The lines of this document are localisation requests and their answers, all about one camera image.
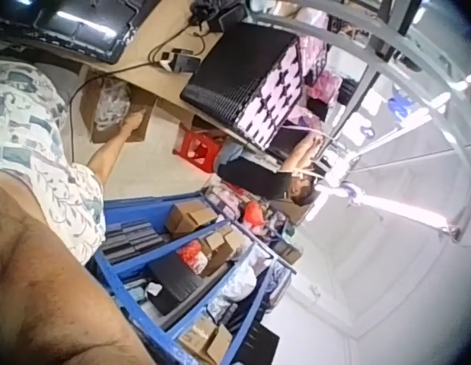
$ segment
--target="shelf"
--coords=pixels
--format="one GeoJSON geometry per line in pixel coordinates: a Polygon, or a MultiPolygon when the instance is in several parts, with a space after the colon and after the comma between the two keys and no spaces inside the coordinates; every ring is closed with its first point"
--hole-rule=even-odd
{"type": "MultiPolygon", "coordinates": [[[[170,213],[171,207],[176,203],[185,202],[194,198],[199,198],[203,200],[204,203],[210,205],[204,195],[199,192],[162,198],[137,198],[106,202],[105,216],[107,226],[144,219],[148,220],[154,230],[162,235],[165,231],[164,222],[170,213]]],[[[150,252],[146,252],[115,265],[111,265],[102,252],[95,254],[94,260],[97,263],[97,273],[100,272],[101,276],[103,276],[104,280],[100,280],[103,282],[105,288],[115,297],[119,305],[126,310],[131,322],[135,324],[138,331],[142,332],[143,337],[156,349],[155,351],[160,354],[165,354],[170,361],[172,360],[174,363],[195,365],[199,363],[198,360],[184,351],[177,343],[177,338],[193,325],[207,305],[220,293],[223,286],[235,275],[242,263],[247,260],[256,246],[261,246],[269,254],[272,258],[272,263],[267,270],[266,276],[263,279],[261,278],[263,281],[261,286],[257,289],[258,291],[253,292],[255,299],[253,302],[249,302],[250,309],[244,317],[237,334],[234,335],[228,352],[223,359],[223,364],[228,365],[233,360],[240,344],[243,343],[247,331],[261,305],[267,286],[272,280],[272,273],[275,269],[276,262],[285,264],[284,260],[281,260],[271,249],[263,245],[251,232],[246,230],[245,227],[239,225],[238,222],[225,219],[191,233],[188,236],[173,240],[150,252]],[[125,289],[123,280],[128,278],[129,275],[141,271],[149,262],[160,259],[171,252],[175,252],[187,243],[225,224],[232,224],[237,227],[243,235],[248,236],[253,241],[253,245],[232,266],[227,263],[219,268],[213,275],[203,279],[202,285],[197,287],[187,299],[166,316],[162,316],[156,311],[154,318],[152,318],[152,316],[145,313],[142,307],[137,304],[134,297],[125,289]]],[[[295,272],[287,263],[286,267],[289,269],[288,275],[295,272]]]]}
{"type": "Polygon", "coordinates": [[[201,299],[183,319],[181,319],[173,328],[167,331],[171,338],[178,338],[184,331],[186,331],[199,316],[205,306],[207,306],[213,297],[223,288],[223,286],[230,280],[235,271],[240,267],[249,254],[252,252],[253,246],[251,246],[243,256],[234,264],[234,266],[228,271],[228,273],[210,290],[210,292],[201,299]]]}

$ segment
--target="black shirt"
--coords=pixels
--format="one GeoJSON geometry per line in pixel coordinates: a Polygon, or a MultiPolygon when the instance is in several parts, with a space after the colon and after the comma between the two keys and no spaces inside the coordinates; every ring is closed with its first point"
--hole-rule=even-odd
{"type": "Polygon", "coordinates": [[[291,185],[291,173],[273,173],[243,157],[220,165],[217,174],[225,182],[268,200],[284,198],[291,185]]]}

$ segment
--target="floor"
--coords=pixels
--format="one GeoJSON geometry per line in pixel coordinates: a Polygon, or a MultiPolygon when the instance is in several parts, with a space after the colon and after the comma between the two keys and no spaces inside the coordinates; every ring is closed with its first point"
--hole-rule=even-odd
{"type": "MultiPolygon", "coordinates": [[[[84,80],[84,73],[73,80],[72,90],[84,80]]],[[[64,73],[49,75],[65,84],[64,73]]],[[[79,113],[79,94],[73,103],[73,142],[75,162],[87,163],[91,155],[101,146],[92,144],[89,132],[79,113]]],[[[172,154],[177,138],[178,125],[175,122],[151,116],[147,135],[143,142],[128,143],[123,148],[110,180],[105,187],[105,199],[134,198],[139,196],[162,196],[200,189],[209,175],[190,163],[172,154]]],[[[66,157],[71,160],[71,128],[66,125],[62,130],[66,157]]]]}

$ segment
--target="blue metal shelf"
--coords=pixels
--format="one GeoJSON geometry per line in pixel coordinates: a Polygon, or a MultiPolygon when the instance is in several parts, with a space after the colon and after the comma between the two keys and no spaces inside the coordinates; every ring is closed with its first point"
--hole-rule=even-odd
{"type": "Polygon", "coordinates": [[[234,338],[232,338],[232,342],[230,343],[230,347],[227,350],[223,360],[221,361],[221,365],[230,365],[231,361],[234,359],[235,354],[237,353],[240,345],[242,344],[243,339],[247,335],[250,326],[252,325],[253,319],[256,316],[257,310],[260,307],[261,302],[263,301],[264,294],[266,293],[267,285],[269,285],[269,279],[272,277],[272,271],[274,270],[274,264],[277,262],[277,258],[272,259],[272,264],[269,267],[269,271],[267,275],[264,277],[264,281],[260,286],[259,292],[254,299],[252,306],[250,306],[249,312],[247,316],[242,322],[242,326],[238,330],[237,334],[234,338]]]}
{"type": "Polygon", "coordinates": [[[117,275],[121,275],[122,273],[126,271],[131,271],[134,267],[142,267],[145,264],[154,261],[156,259],[161,258],[162,256],[167,255],[170,252],[174,252],[177,249],[180,249],[181,247],[185,246],[186,244],[192,242],[193,240],[196,240],[197,238],[200,238],[201,236],[206,235],[207,233],[212,232],[213,230],[216,230],[217,228],[220,228],[224,224],[229,223],[228,221],[221,221],[215,224],[211,224],[201,230],[196,231],[195,233],[191,233],[188,236],[179,238],[178,240],[174,240],[172,242],[169,242],[167,245],[164,245],[162,247],[159,247],[158,249],[155,249],[153,251],[147,252],[143,255],[139,255],[136,257],[133,257],[131,259],[125,260],[124,262],[120,262],[118,264],[115,264],[113,266],[113,272],[117,275]]]}
{"type": "Polygon", "coordinates": [[[200,315],[203,309],[210,303],[210,300],[223,288],[235,271],[240,267],[240,264],[245,261],[247,256],[252,252],[253,245],[243,254],[238,262],[228,271],[227,274],[207,293],[203,299],[199,301],[176,325],[173,326],[167,333],[171,338],[178,338],[184,331],[186,331],[200,315]]]}
{"type": "MultiPolygon", "coordinates": [[[[135,221],[138,219],[147,219],[151,222],[154,230],[162,232],[164,230],[164,222],[169,215],[172,205],[194,198],[200,198],[205,203],[211,205],[218,213],[221,213],[207,199],[205,199],[205,196],[200,192],[160,198],[123,199],[105,203],[105,217],[107,226],[116,223],[135,221]]],[[[106,289],[115,296],[118,302],[122,304],[129,314],[130,319],[144,332],[146,338],[156,348],[158,348],[159,351],[166,354],[166,356],[169,357],[173,363],[179,363],[182,365],[196,365],[198,364],[198,361],[186,353],[182,347],[177,344],[177,338],[182,333],[184,333],[202,314],[204,308],[210,304],[211,300],[213,300],[213,298],[220,292],[223,286],[226,285],[228,280],[230,280],[232,275],[235,274],[236,270],[247,259],[250,252],[252,252],[256,245],[261,246],[271,256],[272,263],[269,266],[269,270],[263,279],[259,291],[256,293],[255,299],[242,323],[242,326],[238,330],[237,334],[233,337],[228,352],[224,356],[222,363],[229,365],[237,353],[238,348],[242,344],[247,331],[249,330],[254,320],[257,310],[261,305],[267,286],[271,280],[272,272],[276,262],[281,262],[288,269],[289,275],[295,273],[295,270],[291,268],[287,262],[282,260],[266,245],[261,243],[245,227],[238,224],[238,222],[225,219],[221,222],[211,224],[210,226],[205,227],[195,233],[191,233],[188,236],[174,240],[164,246],[159,247],[158,249],[154,249],[150,252],[129,260],[125,260],[124,262],[120,262],[115,265],[111,265],[101,252],[95,254],[94,259],[97,263],[97,269],[101,272],[102,279],[104,279],[103,283],[106,286],[106,289]],[[248,236],[254,242],[254,244],[183,318],[179,319],[174,326],[165,332],[163,329],[152,322],[152,320],[136,303],[130,293],[124,288],[122,283],[123,276],[142,269],[142,267],[145,267],[149,262],[159,259],[169,254],[170,252],[175,252],[187,243],[192,242],[193,240],[200,238],[201,236],[204,236],[227,223],[233,224],[235,227],[237,227],[241,233],[248,236]]]]}

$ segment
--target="desk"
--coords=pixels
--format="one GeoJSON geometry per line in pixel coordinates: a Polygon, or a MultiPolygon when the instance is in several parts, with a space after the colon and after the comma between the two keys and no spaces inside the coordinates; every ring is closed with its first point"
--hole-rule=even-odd
{"type": "MultiPolygon", "coordinates": [[[[151,49],[158,44],[165,42],[179,30],[181,30],[191,15],[189,12],[189,5],[192,0],[161,0],[159,5],[147,17],[143,25],[141,25],[138,33],[134,36],[133,41],[126,47],[122,57],[115,65],[108,65],[102,62],[95,62],[91,60],[85,61],[84,59],[76,58],[71,54],[60,54],[61,57],[74,59],[90,68],[98,71],[115,71],[121,68],[128,68],[148,61],[148,54],[151,49]]],[[[194,37],[192,33],[197,31],[197,28],[189,28],[183,32],[172,42],[165,46],[165,50],[171,48],[184,48],[197,52],[202,48],[202,41],[198,37],[194,37]]],[[[221,34],[209,34],[205,37],[206,48],[200,57],[206,57],[210,49],[220,39],[221,34]]],[[[184,103],[180,99],[180,94],[184,86],[189,80],[190,75],[187,74],[173,74],[170,72],[162,71],[159,68],[145,66],[135,70],[121,72],[116,74],[115,77],[129,82],[141,89],[149,91],[150,93],[160,98],[158,106],[162,109],[176,110],[176,116],[184,119],[186,122],[191,122],[194,116],[198,116],[206,122],[212,124],[216,128],[222,130],[232,138],[242,142],[248,148],[258,151],[258,149],[249,143],[242,136],[236,132],[231,131],[221,123],[213,118],[208,117],[206,114],[197,110],[193,106],[184,103]]]]}

